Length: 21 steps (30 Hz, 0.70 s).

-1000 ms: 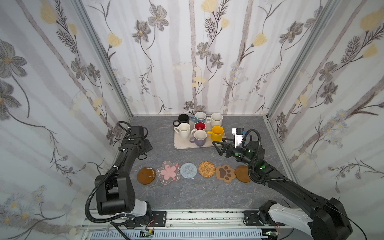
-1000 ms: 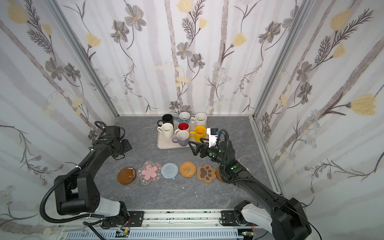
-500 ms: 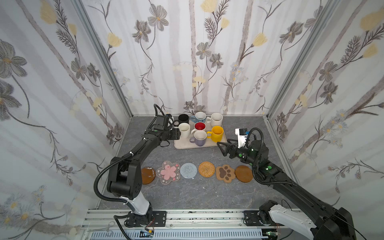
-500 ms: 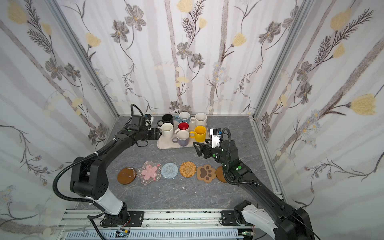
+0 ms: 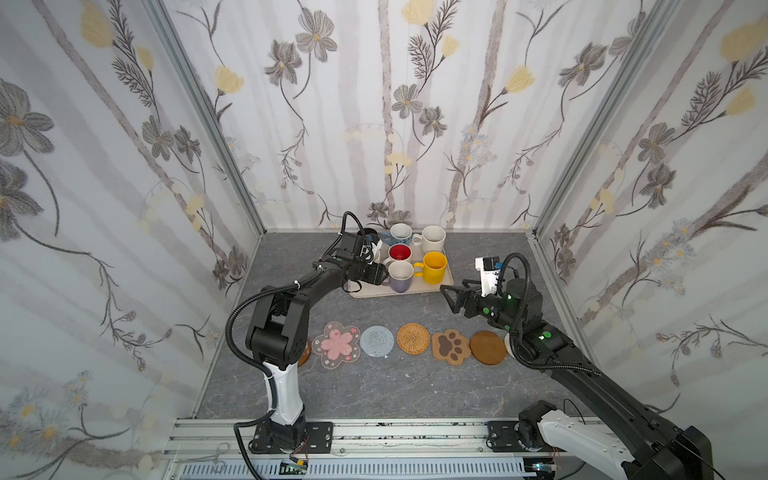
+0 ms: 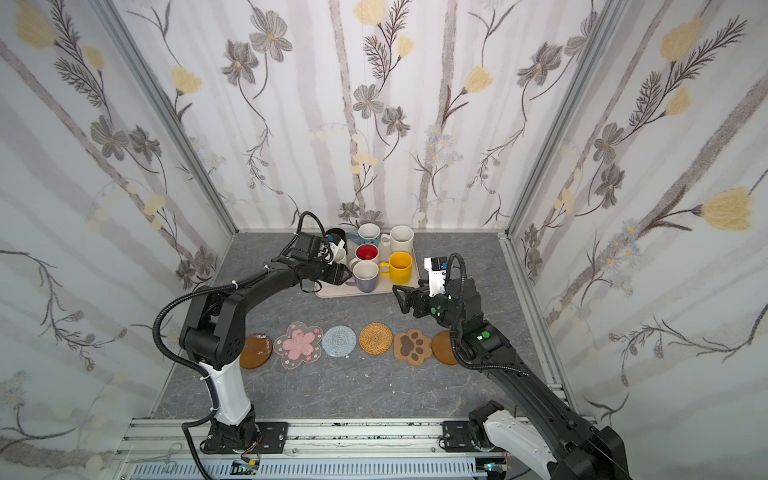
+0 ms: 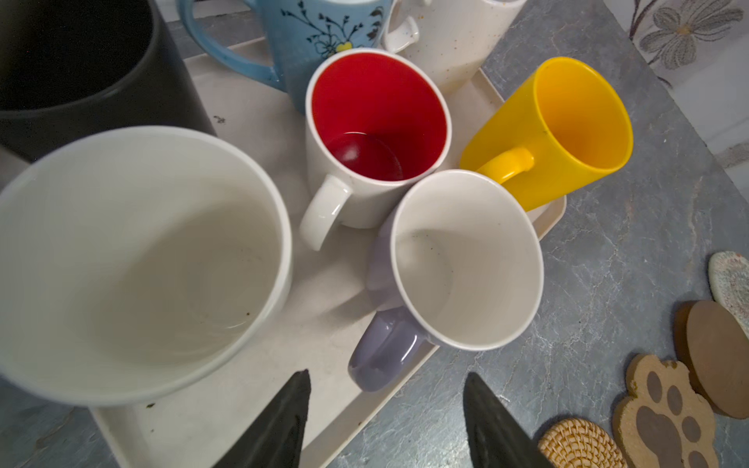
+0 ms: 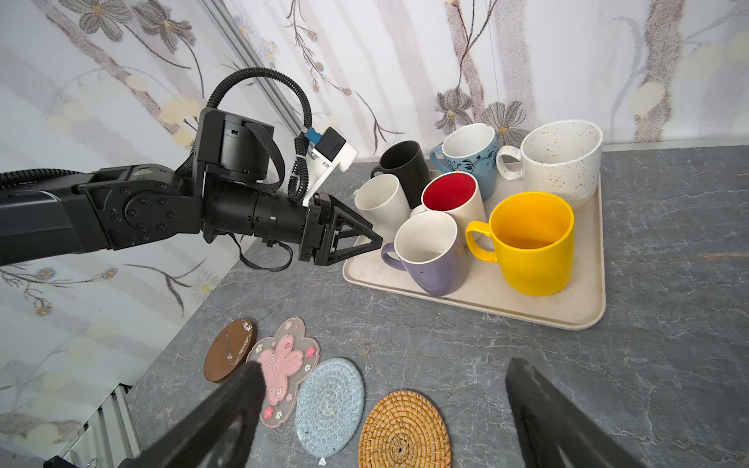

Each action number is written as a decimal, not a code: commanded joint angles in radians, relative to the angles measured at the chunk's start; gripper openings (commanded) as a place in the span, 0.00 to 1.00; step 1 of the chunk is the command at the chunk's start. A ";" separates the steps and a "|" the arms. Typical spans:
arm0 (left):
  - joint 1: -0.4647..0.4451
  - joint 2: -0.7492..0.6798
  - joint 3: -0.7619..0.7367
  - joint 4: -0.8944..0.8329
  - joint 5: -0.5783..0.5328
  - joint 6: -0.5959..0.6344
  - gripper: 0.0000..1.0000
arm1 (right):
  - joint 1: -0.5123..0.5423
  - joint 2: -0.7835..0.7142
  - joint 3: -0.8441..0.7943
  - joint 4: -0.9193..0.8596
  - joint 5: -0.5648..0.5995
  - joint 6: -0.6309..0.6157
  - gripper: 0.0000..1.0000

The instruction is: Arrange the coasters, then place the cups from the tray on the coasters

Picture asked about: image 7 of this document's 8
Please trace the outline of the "brown paw shaped coaster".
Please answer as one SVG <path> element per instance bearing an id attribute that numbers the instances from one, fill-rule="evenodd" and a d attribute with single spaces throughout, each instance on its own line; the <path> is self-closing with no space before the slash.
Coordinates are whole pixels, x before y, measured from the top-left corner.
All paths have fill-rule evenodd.
<path id="1" fill-rule="evenodd" d="M 639 354 L 626 370 L 627 396 L 614 436 L 630 467 L 718 467 L 715 415 L 679 361 Z"/>

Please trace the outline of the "white colourful stitched coaster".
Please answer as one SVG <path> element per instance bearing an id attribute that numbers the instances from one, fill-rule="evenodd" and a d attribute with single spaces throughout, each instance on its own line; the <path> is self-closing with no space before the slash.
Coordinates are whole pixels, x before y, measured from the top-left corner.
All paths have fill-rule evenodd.
<path id="1" fill-rule="evenodd" d="M 726 308 L 748 335 L 748 259 L 740 253 L 714 253 L 708 279 L 715 302 Z"/>

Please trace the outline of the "purple mug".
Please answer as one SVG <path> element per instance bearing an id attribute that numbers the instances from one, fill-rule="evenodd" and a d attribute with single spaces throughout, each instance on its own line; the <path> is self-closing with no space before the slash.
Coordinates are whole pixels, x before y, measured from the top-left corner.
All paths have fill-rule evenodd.
<path id="1" fill-rule="evenodd" d="M 366 289 L 376 314 L 348 365 L 376 392 L 419 347 L 501 348 L 532 323 L 543 291 L 540 240 L 515 198 L 483 175 L 435 173 L 380 228 Z"/>

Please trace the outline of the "woven rattan round coaster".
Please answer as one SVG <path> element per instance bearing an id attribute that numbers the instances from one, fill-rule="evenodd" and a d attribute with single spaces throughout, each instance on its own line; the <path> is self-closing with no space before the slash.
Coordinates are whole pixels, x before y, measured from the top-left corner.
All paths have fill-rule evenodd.
<path id="1" fill-rule="evenodd" d="M 614 439 L 599 425 L 566 418 L 549 428 L 538 448 L 554 467 L 618 467 L 627 463 Z"/>

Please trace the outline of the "brown round wooden coaster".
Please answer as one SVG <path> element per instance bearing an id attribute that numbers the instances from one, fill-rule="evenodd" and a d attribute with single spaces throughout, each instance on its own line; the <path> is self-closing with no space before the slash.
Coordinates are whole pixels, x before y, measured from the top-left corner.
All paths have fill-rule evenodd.
<path id="1" fill-rule="evenodd" d="M 737 319 L 715 301 L 686 301 L 676 311 L 673 333 L 692 388 L 715 413 L 747 419 L 748 337 Z"/>

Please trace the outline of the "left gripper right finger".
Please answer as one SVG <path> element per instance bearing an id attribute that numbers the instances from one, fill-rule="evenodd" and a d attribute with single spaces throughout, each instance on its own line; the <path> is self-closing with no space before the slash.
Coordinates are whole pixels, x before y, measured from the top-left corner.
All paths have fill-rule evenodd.
<path id="1" fill-rule="evenodd" d="M 463 414 L 474 467 L 552 467 L 477 372 L 466 376 Z"/>

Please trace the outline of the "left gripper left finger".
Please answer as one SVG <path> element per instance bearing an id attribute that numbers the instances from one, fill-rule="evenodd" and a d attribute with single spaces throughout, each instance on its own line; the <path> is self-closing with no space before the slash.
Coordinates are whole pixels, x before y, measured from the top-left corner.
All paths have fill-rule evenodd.
<path id="1" fill-rule="evenodd" d="M 298 467 L 311 379 L 295 372 L 215 467 Z"/>

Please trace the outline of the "plain white mug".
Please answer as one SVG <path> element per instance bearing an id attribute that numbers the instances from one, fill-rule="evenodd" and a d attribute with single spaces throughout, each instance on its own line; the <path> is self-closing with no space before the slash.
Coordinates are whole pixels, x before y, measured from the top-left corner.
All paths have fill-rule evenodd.
<path id="1" fill-rule="evenodd" d="M 293 232 L 253 158 L 201 132 L 87 136 L 1 193 L 1 374 L 44 399 L 144 403 L 226 364 L 284 306 Z"/>

